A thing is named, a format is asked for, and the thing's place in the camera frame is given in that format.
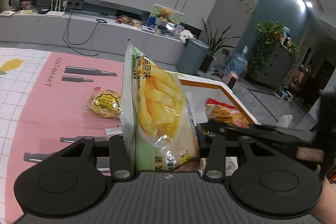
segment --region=black flower pot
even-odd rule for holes
[[[207,54],[202,62],[200,70],[207,72],[212,61],[213,61],[213,57]]]

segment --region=white router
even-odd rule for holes
[[[56,0],[56,7],[55,7],[54,11],[53,11],[53,1],[54,0],[51,0],[51,10],[49,12],[47,12],[46,15],[47,16],[56,16],[56,17],[64,16],[65,8],[67,7],[68,0],[63,2],[64,9],[63,9],[62,12],[61,12],[61,0],[59,0],[59,3],[58,3],[58,0]]]

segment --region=clear plastic wrapper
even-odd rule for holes
[[[248,121],[240,113],[240,111],[231,105],[218,102],[214,99],[208,98],[205,101],[205,112],[209,120],[218,122],[225,122],[236,125],[238,127],[249,128]]]
[[[179,79],[130,43],[123,70],[121,122],[125,148],[136,170],[173,171],[191,159],[199,161],[194,119]]]
[[[115,91],[95,88],[87,111],[93,112],[102,118],[120,118],[120,100],[121,95]]]

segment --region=ribbed gray surface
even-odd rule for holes
[[[312,215],[292,220],[263,218],[239,207],[223,185],[205,182],[197,173],[169,173],[173,175],[169,180],[165,178],[166,175],[142,172],[134,181],[117,183],[103,202],[76,216],[44,219],[25,215],[17,223],[320,223]]]

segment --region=trash can lid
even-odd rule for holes
[[[188,43],[190,43],[191,45],[193,45],[194,47],[206,51],[209,51],[209,46],[206,45],[204,42],[197,40],[196,38],[189,38]]]

